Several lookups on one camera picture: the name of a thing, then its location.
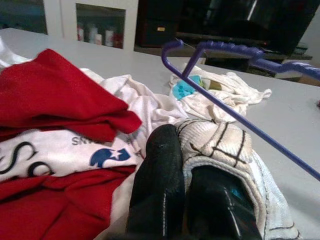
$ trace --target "blue star logo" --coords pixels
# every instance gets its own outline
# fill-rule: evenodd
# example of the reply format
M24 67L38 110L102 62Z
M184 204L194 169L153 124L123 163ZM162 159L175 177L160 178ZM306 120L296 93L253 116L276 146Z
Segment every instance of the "blue star logo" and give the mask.
M103 164L107 160L126 161L130 158L129 153L125 148L120 150L113 150L109 148L102 148L97 150L90 158L90 166L97 164L98 168L103 168Z

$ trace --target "blue hanger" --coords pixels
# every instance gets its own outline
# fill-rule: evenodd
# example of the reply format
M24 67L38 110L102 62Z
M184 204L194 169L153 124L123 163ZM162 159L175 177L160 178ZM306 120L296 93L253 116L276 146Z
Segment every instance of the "blue hanger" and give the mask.
M287 71L296 71L303 74L306 74L312 78L315 78L316 80L320 81L320 69L312 67L309 64L304 64L300 62L287 62L284 64L275 63L269 60L263 59L264 52L256 47L247 47L244 45L235 45L233 43L224 43L224 42L213 42L213 41L204 41L200 42L194 54L190 58L189 62L187 63L185 69L183 72L180 72L175 66L173 66L167 58L167 54L169 51L172 51L174 49L181 49L184 46L184 42L182 40L178 41L171 41L166 43L163 46L161 59L166 68L168 68L171 72L173 72L175 75L177 75L179 78L184 80L186 83L188 83L190 86L192 86L194 89L196 89L199 93L204 95L207 99L209 99L211 102L213 102L215 105L223 109L226 113L234 117L236 120L238 120L240 123L242 123L244 126L246 126L248 129L250 129L252 132L257 134L260 138L265 140L267 143L269 143L271 146L276 148L279 152L287 156L289 159L291 159L294 163L296 163L298 166L300 166L302 169L304 169L306 172L308 172L310 175L315 177L318 181L320 181L320 173L317 172L314 168L312 168L310 165L308 165L306 162L304 162L302 159L300 159L297 155L289 151L287 148L282 146L279 142L274 140L272 137L270 137L268 134L266 134L264 131L262 131L260 128L252 124L250 121L248 121L245 117L241 116L239 113L235 112L232 108L224 104L221 100L217 99L214 95L212 95L210 92L205 90L200 85L196 84L194 81L192 81L189 78L189 74L193 67L195 66L197 60L201 57L204 50L211 50L211 51L219 51L219 52L227 52L232 53L236 55L241 55L249 58L249 64L265 69L274 73L284 73Z

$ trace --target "gray table surface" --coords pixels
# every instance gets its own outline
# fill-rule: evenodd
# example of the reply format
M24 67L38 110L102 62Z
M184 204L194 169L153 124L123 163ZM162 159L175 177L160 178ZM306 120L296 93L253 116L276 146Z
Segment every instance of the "gray table surface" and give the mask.
M79 68L89 68L104 78L131 74L154 93L168 94L171 73L159 56L99 46L85 42L53 38L17 29L0 30L5 43L17 54L34 58L50 48ZM169 58L180 66L185 59ZM200 65L223 74L227 69ZM247 118L320 171L320 87L268 78L243 72L237 74L250 86L272 96L249 106ZM293 219L305 240L320 239L320 182L272 148L255 134L253 148L269 167L277 185L286 197Z

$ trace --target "cabinet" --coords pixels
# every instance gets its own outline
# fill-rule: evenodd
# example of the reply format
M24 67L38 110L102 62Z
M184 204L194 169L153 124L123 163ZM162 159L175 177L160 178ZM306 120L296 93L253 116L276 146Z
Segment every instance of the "cabinet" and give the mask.
M85 42L94 42L98 34L102 45L133 51L138 1L0 0L0 28L23 29L75 41L81 28Z
M80 28L86 42L94 42L97 33L102 45L110 42L109 36L113 37L110 46L134 50L138 0L60 0L60 4L66 39L78 40Z

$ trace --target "red cloth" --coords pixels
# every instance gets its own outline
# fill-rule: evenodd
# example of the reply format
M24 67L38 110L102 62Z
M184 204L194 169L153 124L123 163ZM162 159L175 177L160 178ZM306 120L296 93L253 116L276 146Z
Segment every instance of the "red cloth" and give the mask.
M134 167L0 183L1 240L92 240L110 224L112 194Z
M0 141L28 129L63 127L93 140L111 142L141 120L128 105L47 49L30 62L0 74Z

